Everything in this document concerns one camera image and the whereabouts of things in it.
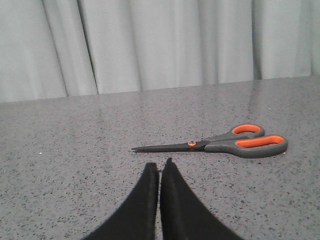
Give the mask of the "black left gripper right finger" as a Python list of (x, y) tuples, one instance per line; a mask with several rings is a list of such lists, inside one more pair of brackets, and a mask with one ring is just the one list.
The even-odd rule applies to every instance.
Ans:
[(162, 171), (160, 215), (164, 240), (240, 240), (197, 198), (168, 158)]

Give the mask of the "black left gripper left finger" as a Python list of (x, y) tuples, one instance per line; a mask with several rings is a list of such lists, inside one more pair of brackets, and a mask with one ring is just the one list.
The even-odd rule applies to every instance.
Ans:
[(159, 193), (155, 163), (145, 164), (142, 175), (126, 200), (86, 240), (153, 240)]

